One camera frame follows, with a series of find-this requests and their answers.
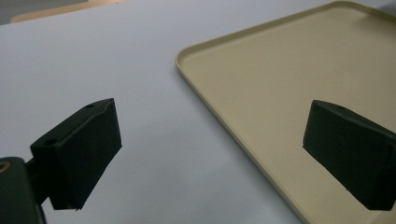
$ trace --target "tray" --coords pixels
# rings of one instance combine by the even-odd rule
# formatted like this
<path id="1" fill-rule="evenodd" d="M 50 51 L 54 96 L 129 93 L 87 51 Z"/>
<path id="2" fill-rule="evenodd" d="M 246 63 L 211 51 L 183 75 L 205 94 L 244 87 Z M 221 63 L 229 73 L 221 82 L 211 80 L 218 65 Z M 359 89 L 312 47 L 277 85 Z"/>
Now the tray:
<path id="1" fill-rule="evenodd" d="M 183 49 L 177 67 L 305 223 L 396 223 L 302 147 L 312 100 L 396 131 L 396 18 L 334 2 Z"/>

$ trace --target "dark object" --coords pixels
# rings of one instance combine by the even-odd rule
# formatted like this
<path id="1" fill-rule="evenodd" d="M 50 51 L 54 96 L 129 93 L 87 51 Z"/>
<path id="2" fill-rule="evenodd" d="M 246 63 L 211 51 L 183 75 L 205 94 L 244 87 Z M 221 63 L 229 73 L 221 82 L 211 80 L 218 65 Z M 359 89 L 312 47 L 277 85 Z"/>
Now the dark object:
<path id="1" fill-rule="evenodd" d="M 114 100 L 81 108 L 31 145 L 34 157 L 26 164 L 0 160 L 0 223 L 43 223 L 47 197 L 54 209 L 82 208 L 120 148 Z"/>
<path id="2" fill-rule="evenodd" d="M 370 210 L 396 199 L 396 134 L 346 109 L 313 101 L 304 148 Z"/>

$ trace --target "tray rim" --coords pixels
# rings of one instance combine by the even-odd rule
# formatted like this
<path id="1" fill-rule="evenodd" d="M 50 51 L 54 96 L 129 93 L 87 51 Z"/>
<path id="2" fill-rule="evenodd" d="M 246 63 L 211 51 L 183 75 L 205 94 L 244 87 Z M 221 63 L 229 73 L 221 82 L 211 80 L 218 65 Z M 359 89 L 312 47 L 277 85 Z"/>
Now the tray rim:
<path id="1" fill-rule="evenodd" d="M 263 165 L 258 158 L 254 156 L 254 152 L 250 151 L 248 149 L 248 146 L 244 143 L 243 139 L 237 136 L 236 132 L 233 130 L 233 128 L 229 125 L 229 123 L 221 116 L 221 114 L 217 113 L 215 108 L 208 102 L 208 100 L 201 94 L 199 91 L 199 88 L 194 86 L 189 79 L 189 77 L 185 74 L 183 70 L 183 62 L 184 60 L 191 54 L 196 54 L 200 51 L 203 51 L 205 49 L 209 49 L 211 47 L 215 47 L 219 44 L 224 44 L 227 42 L 231 42 L 233 40 L 236 40 L 238 38 L 247 36 L 247 35 L 252 35 L 257 32 L 263 31 L 265 29 L 269 29 L 271 27 L 275 27 L 278 25 L 281 25 L 282 23 L 286 23 L 289 21 L 294 21 L 296 19 L 303 18 L 305 16 L 309 16 L 312 14 L 315 14 L 320 11 L 324 11 L 327 9 L 335 8 L 335 7 L 346 7 L 350 9 L 355 9 L 360 12 L 363 12 L 367 15 L 379 17 L 381 19 L 390 21 L 392 23 L 396 24 L 396 15 L 391 15 L 388 14 L 387 12 L 381 11 L 377 8 L 373 7 L 367 7 L 365 5 L 356 3 L 356 2 L 351 2 L 351 1 L 334 1 L 319 7 L 313 7 L 308 10 L 304 10 L 301 12 L 297 12 L 294 14 L 291 14 L 286 17 L 282 17 L 279 19 L 275 19 L 272 21 L 264 22 L 258 25 L 254 25 L 251 27 L 248 27 L 243 30 L 239 30 L 227 35 L 222 35 L 220 37 L 215 37 L 206 41 L 203 41 L 201 43 L 186 47 L 182 49 L 176 56 L 175 58 L 175 64 L 177 66 L 178 72 L 184 77 L 184 79 L 189 83 L 189 85 L 192 87 L 192 89 L 195 91 L 195 93 L 200 97 L 200 99 L 205 103 L 205 105 L 210 109 L 210 111 L 215 115 L 215 117 L 220 121 L 221 125 L 223 125 L 228 133 L 233 137 L 233 139 L 238 143 L 238 145 L 244 150 L 244 152 L 250 157 L 250 159 L 255 163 L 255 165 L 261 170 L 261 172 L 264 174 L 264 176 L 270 181 L 270 183 L 273 185 L 273 187 L 276 189 L 276 191 L 282 196 L 283 200 L 285 200 L 288 205 L 291 207 L 291 209 L 294 211 L 294 213 L 301 219 L 302 222 L 304 223 L 314 223 L 314 220 L 312 220 L 309 216 L 307 216 L 304 213 L 304 210 L 301 209 L 300 206 L 298 206 L 297 202 L 283 189 L 280 187 L 278 181 L 276 180 L 276 177 L 274 175 L 270 175 L 268 171 L 265 168 L 265 165 Z M 368 224 L 374 223 L 377 219 L 388 219 L 389 216 L 387 216 L 389 213 L 384 213 L 379 211 L 377 216 L 375 216 L 372 220 L 368 220 Z"/>

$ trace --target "beige tray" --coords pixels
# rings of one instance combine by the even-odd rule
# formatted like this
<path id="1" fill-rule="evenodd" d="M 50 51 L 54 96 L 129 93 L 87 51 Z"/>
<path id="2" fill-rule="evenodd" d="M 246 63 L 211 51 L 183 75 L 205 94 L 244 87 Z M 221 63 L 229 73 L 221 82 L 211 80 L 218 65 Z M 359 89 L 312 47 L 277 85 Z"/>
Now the beige tray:
<path id="1" fill-rule="evenodd" d="M 303 148 L 312 100 L 396 131 L 396 18 L 335 2 L 182 50 L 177 66 L 305 223 L 396 223 Z"/>

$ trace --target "white tabletop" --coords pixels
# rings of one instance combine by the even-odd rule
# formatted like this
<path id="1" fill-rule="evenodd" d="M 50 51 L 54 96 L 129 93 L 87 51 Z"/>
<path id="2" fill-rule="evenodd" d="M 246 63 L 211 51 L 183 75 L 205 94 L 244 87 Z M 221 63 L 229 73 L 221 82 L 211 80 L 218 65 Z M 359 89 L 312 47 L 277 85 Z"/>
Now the white tabletop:
<path id="1" fill-rule="evenodd" d="M 329 1 L 133 0 L 0 26 L 0 157 L 116 100 L 123 148 L 62 223 L 301 223 L 177 72 L 177 53 Z M 391 0 L 360 1 L 392 11 Z"/>

